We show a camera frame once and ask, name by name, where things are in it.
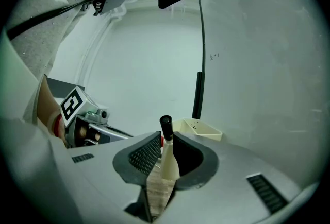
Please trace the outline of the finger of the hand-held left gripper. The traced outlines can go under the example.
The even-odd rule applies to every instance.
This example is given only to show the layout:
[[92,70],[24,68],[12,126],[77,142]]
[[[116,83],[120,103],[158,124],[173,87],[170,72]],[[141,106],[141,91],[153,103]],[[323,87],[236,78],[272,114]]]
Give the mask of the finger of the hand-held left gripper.
[[106,124],[90,123],[88,125],[89,145],[107,144],[131,137],[133,136]]

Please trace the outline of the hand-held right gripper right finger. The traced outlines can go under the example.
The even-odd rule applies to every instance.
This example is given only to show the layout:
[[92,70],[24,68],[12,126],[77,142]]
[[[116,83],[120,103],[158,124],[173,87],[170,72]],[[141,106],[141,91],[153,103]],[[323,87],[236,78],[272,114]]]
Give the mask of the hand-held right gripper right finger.
[[192,134],[174,134],[182,176],[157,223],[285,223],[315,193],[252,151]]

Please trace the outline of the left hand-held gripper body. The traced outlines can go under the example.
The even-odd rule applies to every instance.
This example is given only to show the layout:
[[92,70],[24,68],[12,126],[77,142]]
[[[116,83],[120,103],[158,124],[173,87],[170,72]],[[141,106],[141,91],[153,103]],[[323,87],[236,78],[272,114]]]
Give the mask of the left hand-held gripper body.
[[60,111],[65,124],[65,139],[70,148],[79,147],[84,141],[78,139],[81,127],[89,123],[106,124],[108,113],[80,87],[76,86],[60,104]]

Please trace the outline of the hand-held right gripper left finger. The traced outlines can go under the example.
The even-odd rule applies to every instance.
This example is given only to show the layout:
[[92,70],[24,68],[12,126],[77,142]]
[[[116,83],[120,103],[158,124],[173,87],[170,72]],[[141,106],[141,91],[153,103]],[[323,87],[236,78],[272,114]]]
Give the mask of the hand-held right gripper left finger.
[[41,223],[150,223],[146,180],[160,132],[67,149],[19,119],[5,120],[5,163]]

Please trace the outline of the person's left hand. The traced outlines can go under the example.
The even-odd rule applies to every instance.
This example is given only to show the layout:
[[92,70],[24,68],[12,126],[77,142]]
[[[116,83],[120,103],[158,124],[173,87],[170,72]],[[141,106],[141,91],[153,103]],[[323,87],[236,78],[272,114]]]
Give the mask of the person's left hand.
[[58,132],[58,136],[62,139],[66,148],[75,148],[89,145],[97,145],[101,135],[96,133],[92,136],[87,136],[87,128],[81,127],[75,134],[74,144],[70,144],[67,141],[67,138],[65,136],[65,129],[60,129]]

